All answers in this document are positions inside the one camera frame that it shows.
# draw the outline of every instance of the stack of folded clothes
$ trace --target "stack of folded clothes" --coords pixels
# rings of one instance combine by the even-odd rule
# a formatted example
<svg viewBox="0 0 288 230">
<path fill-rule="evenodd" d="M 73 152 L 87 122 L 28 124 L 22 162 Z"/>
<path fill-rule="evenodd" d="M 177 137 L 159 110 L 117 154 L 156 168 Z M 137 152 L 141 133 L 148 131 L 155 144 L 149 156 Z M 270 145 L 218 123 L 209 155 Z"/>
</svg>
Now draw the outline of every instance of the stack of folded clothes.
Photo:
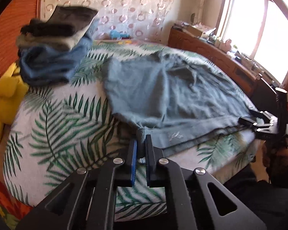
<svg viewBox="0 0 288 230">
<path fill-rule="evenodd" d="M 32 19 L 16 39 L 20 75 L 30 86 L 69 82 L 92 45 L 97 10 L 57 6 L 46 22 Z"/>
</svg>

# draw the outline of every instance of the beige folded garment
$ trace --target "beige folded garment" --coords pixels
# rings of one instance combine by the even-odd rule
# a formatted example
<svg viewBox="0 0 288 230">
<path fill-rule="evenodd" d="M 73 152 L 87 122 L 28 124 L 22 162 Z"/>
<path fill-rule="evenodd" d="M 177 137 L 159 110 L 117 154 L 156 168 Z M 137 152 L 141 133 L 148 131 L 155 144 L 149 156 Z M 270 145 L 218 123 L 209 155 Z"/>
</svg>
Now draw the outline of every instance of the beige folded garment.
<svg viewBox="0 0 288 230">
<path fill-rule="evenodd" d="M 90 25 L 76 32 L 73 36 L 62 37 L 62 36 L 39 36 L 34 37 L 31 34 L 21 34 L 16 38 L 16 45 L 19 49 L 29 48 L 37 46 L 39 44 L 47 44 L 58 51 L 70 51 L 74 46 L 78 44 L 80 39 L 83 37 L 85 32 L 88 30 Z"/>
</svg>

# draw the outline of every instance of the window pane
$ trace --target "window pane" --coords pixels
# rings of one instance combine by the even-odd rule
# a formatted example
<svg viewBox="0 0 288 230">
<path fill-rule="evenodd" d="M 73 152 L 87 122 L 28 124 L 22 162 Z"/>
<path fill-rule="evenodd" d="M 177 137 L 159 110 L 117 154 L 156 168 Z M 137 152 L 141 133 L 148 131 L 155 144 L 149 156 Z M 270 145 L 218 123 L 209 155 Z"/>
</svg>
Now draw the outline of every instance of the window pane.
<svg viewBox="0 0 288 230">
<path fill-rule="evenodd" d="M 288 20 L 269 1 L 266 24 L 254 59 L 282 83 L 288 71 Z"/>
<path fill-rule="evenodd" d="M 250 55 L 263 20 L 264 0 L 235 0 L 224 40 L 231 39 L 240 52 Z"/>
</svg>

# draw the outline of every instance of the metal screw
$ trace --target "metal screw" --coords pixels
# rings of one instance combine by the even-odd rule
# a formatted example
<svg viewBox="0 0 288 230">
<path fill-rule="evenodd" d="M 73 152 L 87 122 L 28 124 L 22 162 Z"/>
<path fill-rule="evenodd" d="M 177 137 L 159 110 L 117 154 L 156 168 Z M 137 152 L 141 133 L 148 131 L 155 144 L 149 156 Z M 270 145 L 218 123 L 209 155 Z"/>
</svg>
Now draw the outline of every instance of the metal screw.
<svg viewBox="0 0 288 230">
<path fill-rule="evenodd" d="M 113 159 L 113 162 L 114 162 L 115 164 L 121 164 L 121 163 L 123 162 L 123 159 L 117 157 L 117 158 L 114 158 L 114 159 Z"/>
<path fill-rule="evenodd" d="M 169 161 L 168 161 L 168 159 L 166 159 L 166 158 L 161 158 L 161 159 L 159 160 L 159 163 L 162 164 L 162 165 L 165 165 L 165 164 L 168 164 Z"/>
<path fill-rule="evenodd" d="M 196 168 L 195 173 L 198 175 L 204 175 L 206 173 L 206 170 L 203 168 Z"/>
<path fill-rule="evenodd" d="M 83 174 L 86 173 L 86 169 L 85 169 L 84 167 L 78 168 L 78 169 L 77 169 L 77 173 L 78 173 L 79 175 L 83 175 Z"/>
</svg>

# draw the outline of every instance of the bed sheet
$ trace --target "bed sheet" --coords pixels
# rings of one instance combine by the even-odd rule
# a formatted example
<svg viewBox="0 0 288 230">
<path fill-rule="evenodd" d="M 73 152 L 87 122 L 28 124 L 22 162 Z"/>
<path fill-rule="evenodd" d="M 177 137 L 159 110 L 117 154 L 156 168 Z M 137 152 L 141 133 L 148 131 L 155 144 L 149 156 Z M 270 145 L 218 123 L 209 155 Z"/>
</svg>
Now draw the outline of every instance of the bed sheet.
<svg viewBox="0 0 288 230">
<path fill-rule="evenodd" d="M 129 129 L 111 116 L 102 90 L 101 65 L 112 55 L 127 59 L 158 50 L 181 54 L 221 72 L 196 53 L 130 40 L 94 42 L 71 83 L 30 88 L 0 151 L 0 213 L 6 222 L 12 221 L 11 228 L 75 169 L 98 168 L 128 145 Z M 241 90 L 240 94 L 252 106 Z M 259 144 L 250 130 L 243 130 L 170 159 L 184 168 L 204 167 L 224 183 L 252 160 Z M 135 186 L 118 188 L 115 220 L 164 212 L 164 188 L 147 187 L 145 166 L 139 162 Z"/>
</svg>

